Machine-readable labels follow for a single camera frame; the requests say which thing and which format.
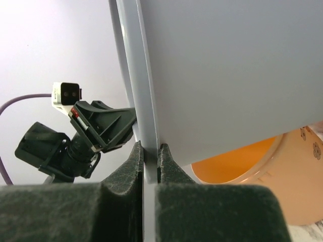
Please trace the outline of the blue-grey round bin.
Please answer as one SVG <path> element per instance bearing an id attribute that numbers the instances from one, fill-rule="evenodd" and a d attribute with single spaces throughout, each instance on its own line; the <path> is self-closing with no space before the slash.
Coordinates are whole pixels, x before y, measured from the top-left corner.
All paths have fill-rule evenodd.
<path id="1" fill-rule="evenodd" d="M 154 240 L 157 153 L 186 166 L 322 120 L 322 1 L 110 1 Z"/>

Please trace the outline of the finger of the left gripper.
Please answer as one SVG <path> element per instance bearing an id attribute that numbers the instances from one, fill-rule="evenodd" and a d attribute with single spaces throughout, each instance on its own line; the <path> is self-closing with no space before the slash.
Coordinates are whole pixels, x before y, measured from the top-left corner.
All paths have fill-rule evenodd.
<path id="1" fill-rule="evenodd" d="M 135 108 L 111 108 L 102 101 L 77 101 L 68 116 L 94 153 L 107 153 L 122 147 L 132 138 L 136 123 Z"/>

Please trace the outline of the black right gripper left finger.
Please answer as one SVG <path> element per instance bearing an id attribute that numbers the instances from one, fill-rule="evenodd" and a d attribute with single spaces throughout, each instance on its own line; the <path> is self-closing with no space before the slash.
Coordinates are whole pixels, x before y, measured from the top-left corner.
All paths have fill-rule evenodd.
<path id="1" fill-rule="evenodd" d="M 1 241 L 143 241 L 143 158 L 99 183 L 1 187 Z"/>

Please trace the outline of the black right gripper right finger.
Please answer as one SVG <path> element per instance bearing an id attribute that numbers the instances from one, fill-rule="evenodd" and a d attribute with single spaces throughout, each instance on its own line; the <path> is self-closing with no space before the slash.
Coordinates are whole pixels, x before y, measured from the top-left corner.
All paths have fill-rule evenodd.
<path id="1" fill-rule="evenodd" d="M 162 144 L 155 188 L 156 241 L 290 241 L 280 204 L 258 185 L 196 183 Z"/>

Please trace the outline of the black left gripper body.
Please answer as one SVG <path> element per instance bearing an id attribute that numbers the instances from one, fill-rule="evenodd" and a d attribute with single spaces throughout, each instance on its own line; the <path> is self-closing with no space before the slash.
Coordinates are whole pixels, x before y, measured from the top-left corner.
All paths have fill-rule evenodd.
<path id="1" fill-rule="evenodd" d="M 54 183 L 73 183 L 79 176 L 90 178 L 101 158 L 78 133 L 70 139 L 39 122 L 26 132 L 15 156 L 53 177 Z"/>

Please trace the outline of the orange round bin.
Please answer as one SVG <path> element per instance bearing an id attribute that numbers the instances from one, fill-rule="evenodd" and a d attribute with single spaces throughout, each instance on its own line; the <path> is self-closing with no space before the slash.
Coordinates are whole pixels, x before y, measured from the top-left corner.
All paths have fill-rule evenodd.
<path id="1" fill-rule="evenodd" d="M 322 220 L 322 139 L 309 126 L 191 165 L 208 185 L 259 185 L 279 200 L 287 222 Z"/>

